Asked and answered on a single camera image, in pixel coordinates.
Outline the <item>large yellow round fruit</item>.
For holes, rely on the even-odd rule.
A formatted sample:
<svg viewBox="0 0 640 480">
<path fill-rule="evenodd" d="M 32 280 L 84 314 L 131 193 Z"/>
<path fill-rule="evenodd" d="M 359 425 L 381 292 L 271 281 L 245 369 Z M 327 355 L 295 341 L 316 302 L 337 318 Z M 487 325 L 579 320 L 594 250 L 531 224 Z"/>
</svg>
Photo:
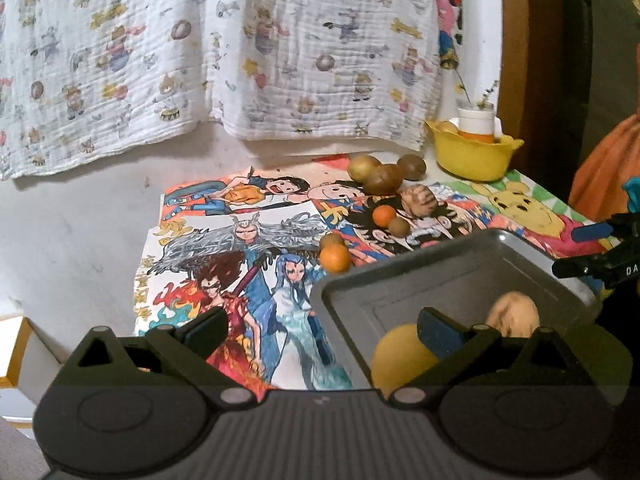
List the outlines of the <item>large yellow round fruit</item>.
<svg viewBox="0 0 640 480">
<path fill-rule="evenodd" d="M 402 324 L 376 345 L 370 363 L 372 386 L 388 398 L 395 390 L 439 363 L 418 337 L 416 324 Z"/>
</svg>

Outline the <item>striped pepino melon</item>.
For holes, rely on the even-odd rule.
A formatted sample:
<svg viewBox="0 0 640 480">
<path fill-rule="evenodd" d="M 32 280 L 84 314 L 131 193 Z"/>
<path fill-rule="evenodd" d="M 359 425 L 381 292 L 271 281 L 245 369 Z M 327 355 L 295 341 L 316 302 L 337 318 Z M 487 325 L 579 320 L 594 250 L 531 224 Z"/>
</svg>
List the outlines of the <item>striped pepino melon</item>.
<svg viewBox="0 0 640 480">
<path fill-rule="evenodd" d="M 431 189 L 423 184 L 403 188 L 399 192 L 401 207 L 410 218 L 428 217 L 438 206 L 438 199 Z"/>
<path fill-rule="evenodd" d="M 540 318 L 529 296 L 507 292 L 491 307 L 486 324 L 503 337 L 528 338 L 540 326 Z"/>
</svg>

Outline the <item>small brown round fruit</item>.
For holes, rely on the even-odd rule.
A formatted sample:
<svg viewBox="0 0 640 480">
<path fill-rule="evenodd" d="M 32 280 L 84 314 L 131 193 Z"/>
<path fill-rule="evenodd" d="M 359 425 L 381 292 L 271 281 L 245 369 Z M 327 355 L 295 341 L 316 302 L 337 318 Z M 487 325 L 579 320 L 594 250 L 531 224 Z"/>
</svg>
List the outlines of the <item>small brown round fruit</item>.
<svg viewBox="0 0 640 480">
<path fill-rule="evenodd" d="M 388 224 L 387 229 L 390 234 L 398 238 L 406 238 L 411 234 L 411 224 L 399 216 L 393 218 Z"/>
</svg>

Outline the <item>small orange tangerine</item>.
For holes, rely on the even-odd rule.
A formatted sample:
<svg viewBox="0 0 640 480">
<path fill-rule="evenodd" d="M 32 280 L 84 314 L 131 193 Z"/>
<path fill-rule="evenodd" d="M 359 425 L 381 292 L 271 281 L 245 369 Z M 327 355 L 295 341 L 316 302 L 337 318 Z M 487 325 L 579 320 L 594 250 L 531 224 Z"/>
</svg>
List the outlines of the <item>small orange tangerine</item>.
<svg viewBox="0 0 640 480">
<path fill-rule="evenodd" d="M 372 221 L 381 229 L 387 229 L 396 217 L 397 212 L 390 205 L 378 205 L 372 210 Z"/>
<path fill-rule="evenodd" d="M 352 266 L 348 249 L 342 244 L 329 244 L 320 250 L 319 260 L 328 273 L 345 273 Z"/>
</svg>

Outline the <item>brown oval fruit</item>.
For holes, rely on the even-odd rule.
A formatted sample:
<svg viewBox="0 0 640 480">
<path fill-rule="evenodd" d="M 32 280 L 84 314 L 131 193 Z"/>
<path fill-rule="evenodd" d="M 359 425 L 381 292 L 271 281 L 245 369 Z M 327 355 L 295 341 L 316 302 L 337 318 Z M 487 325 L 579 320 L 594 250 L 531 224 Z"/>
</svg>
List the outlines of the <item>brown oval fruit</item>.
<svg viewBox="0 0 640 480">
<path fill-rule="evenodd" d="M 404 182 L 402 169 L 395 164 L 375 166 L 363 180 L 363 192 L 369 195 L 393 195 Z"/>
</svg>

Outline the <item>dark brown kiwi fruit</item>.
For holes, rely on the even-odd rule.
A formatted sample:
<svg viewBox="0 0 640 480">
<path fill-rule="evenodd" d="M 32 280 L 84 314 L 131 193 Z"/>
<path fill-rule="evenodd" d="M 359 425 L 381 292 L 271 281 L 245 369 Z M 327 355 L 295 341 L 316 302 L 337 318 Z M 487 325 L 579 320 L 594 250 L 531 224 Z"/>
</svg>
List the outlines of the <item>dark brown kiwi fruit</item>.
<svg viewBox="0 0 640 480">
<path fill-rule="evenodd" d="M 401 156 L 396 165 L 401 170 L 404 179 L 408 181 L 421 181 L 427 174 L 425 160 L 415 154 Z"/>
</svg>

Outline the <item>yellow-green potato-like fruit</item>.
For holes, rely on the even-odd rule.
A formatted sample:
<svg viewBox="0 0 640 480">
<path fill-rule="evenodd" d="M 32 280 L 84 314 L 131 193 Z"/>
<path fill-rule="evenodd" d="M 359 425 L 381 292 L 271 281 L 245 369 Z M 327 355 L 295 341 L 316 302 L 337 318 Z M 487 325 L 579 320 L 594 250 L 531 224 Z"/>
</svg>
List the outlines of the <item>yellow-green potato-like fruit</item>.
<svg viewBox="0 0 640 480">
<path fill-rule="evenodd" d="M 380 165 L 381 162 L 376 157 L 368 154 L 360 154 L 349 159 L 347 173 L 353 181 L 364 183 L 369 177 L 369 174 Z"/>
</svg>

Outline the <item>small tan round fruit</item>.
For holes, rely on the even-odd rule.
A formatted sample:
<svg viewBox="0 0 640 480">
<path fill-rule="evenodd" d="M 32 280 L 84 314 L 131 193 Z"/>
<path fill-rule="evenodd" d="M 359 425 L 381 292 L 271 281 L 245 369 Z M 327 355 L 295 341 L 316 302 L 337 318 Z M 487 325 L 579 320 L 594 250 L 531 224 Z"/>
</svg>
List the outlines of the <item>small tan round fruit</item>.
<svg viewBox="0 0 640 480">
<path fill-rule="evenodd" d="M 320 249 L 323 249 L 332 245 L 345 245 L 343 237 L 341 237 L 340 234 L 337 234 L 335 232 L 329 232 L 324 234 L 320 238 L 320 242 L 319 242 Z"/>
</svg>

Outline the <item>metal baking tray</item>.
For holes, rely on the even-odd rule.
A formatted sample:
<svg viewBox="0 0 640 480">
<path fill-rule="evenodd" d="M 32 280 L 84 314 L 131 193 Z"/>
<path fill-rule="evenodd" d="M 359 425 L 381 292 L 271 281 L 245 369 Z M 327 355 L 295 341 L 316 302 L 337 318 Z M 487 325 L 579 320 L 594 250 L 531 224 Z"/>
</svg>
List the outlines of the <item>metal baking tray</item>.
<svg viewBox="0 0 640 480">
<path fill-rule="evenodd" d="M 488 229 L 328 275 L 310 302 L 352 386 L 370 386 L 370 361 L 392 328 L 432 307 L 463 326 L 486 320 L 506 292 L 536 304 L 542 324 L 566 333 L 596 319 L 601 303 L 578 278 L 556 278 L 553 258 L 509 231 Z"/>
</svg>

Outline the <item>colourful anime poster mat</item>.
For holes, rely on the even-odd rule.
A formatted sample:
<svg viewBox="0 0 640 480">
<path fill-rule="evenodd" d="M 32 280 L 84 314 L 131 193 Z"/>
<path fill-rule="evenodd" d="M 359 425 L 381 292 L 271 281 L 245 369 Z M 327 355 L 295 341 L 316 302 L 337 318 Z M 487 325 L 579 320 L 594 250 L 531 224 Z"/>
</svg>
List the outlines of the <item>colourful anime poster mat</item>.
<svg viewBox="0 0 640 480">
<path fill-rule="evenodd" d="M 258 396 L 271 388 L 350 388 L 311 307 L 312 288 L 326 274 L 320 238 L 340 234 L 362 266 L 485 229 L 492 215 L 437 183 L 427 185 L 437 208 L 410 218 L 399 196 L 363 192 L 348 164 L 336 155 L 168 188 L 135 278 L 136 333 L 221 308 L 228 338 L 209 363 L 235 382 Z M 392 206 L 411 234 L 398 238 L 376 226 L 378 205 Z"/>
</svg>

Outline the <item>white orange plastic jar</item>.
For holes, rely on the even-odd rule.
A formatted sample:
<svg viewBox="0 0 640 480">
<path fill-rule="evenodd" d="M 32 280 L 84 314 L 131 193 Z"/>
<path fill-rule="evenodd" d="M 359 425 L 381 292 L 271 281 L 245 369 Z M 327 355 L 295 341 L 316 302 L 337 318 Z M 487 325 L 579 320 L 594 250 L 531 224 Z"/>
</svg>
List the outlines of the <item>white orange plastic jar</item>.
<svg viewBox="0 0 640 480">
<path fill-rule="evenodd" d="M 464 138 L 488 144 L 495 142 L 496 112 L 491 103 L 460 103 L 457 111 L 458 133 Z"/>
</svg>

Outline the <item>fruit inside yellow bowl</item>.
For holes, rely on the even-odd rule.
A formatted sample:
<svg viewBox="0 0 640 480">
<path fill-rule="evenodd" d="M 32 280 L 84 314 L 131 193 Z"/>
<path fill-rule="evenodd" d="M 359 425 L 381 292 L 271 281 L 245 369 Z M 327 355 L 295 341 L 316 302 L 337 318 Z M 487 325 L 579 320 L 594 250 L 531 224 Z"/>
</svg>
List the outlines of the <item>fruit inside yellow bowl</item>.
<svg viewBox="0 0 640 480">
<path fill-rule="evenodd" d="M 446 131 L 449 133 L 457 134 L 458 128 L 452 123 L 448 122 L 448 120 L 444 120 L 443 122 L 438 123 L 438 128 L 442 131 Z"/>
</svg>

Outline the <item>white printed muslin cloth left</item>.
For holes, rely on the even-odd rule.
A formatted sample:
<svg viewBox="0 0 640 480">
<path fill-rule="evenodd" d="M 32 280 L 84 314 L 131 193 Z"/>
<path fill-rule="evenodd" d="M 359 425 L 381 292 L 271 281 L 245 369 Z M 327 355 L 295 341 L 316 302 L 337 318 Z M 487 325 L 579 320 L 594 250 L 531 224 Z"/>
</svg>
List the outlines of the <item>white printed muslin cloth left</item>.
<svg viewBox="0 0 640 480">
<path fill-rule="evenodd" d="M 1 175 L 44 177 L 219 120 L 220 0 L 1 0 Z"/>
</svg>

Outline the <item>white printed muslin cloth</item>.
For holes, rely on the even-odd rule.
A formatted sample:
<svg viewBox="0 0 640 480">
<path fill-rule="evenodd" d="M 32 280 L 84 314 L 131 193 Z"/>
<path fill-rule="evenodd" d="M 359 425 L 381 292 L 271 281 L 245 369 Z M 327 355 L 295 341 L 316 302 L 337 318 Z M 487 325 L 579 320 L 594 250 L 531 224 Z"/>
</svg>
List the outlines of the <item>white printed muslin cloth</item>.
<svg viewBox="0 0 640 480">
<path fill-rule="evenodd" d="M 219 120 L 220 0 L 1 0 L 1 175 L 44 177 Z"/>
<path fill-rule="evenodd" d="M 247 141 L 416 150 L 442 84 L 437 0 L 198 0 L 210 118 Z"/>
</svg>

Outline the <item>brown wooden door frame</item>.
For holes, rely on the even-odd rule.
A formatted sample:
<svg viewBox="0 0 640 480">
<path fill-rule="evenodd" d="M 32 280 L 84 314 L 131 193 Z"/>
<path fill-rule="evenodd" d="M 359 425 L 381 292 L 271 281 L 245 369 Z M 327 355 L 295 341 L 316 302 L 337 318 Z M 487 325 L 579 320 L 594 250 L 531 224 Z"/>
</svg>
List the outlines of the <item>brown wooden door frame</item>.
<svg viewBox="0 0 640 480">
<path fill-rule="evenodd" d="M 502 0 L 498 114 L 522 139 L 518 170 L 566 180 L 577 165 L 590 77 L 589 0 Z"/>
</svg>

